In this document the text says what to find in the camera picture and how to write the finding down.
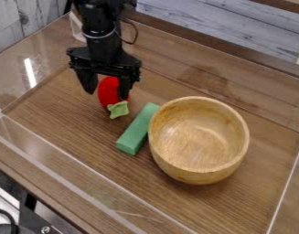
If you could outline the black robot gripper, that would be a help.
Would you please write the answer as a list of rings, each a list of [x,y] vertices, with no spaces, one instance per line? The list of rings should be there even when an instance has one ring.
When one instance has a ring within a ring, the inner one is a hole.
[[[87,93],[94,94],[98,87],[98,74],[119,77],[119,96],[129,99],[134,81],[141,80],[141,60],[121,50],[113,58],[107,55],[94,56],[87,47],[70,48],[70,68],[76,72],[79,82]]]

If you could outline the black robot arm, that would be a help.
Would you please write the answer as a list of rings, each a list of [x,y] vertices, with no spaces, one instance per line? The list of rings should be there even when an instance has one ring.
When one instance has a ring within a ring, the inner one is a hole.
[[[122,10],[125,0],[74,0],[82,19],[80,32],[87,45],[70,48],[70,68],[76,72],[83,89],[94,94],[98,75],[109,75],[119,80],[117,93],[119,100],[129,98],[134,84],[141,80],[142,61],[126,52],[122,43],[135,44],[122,37]]]

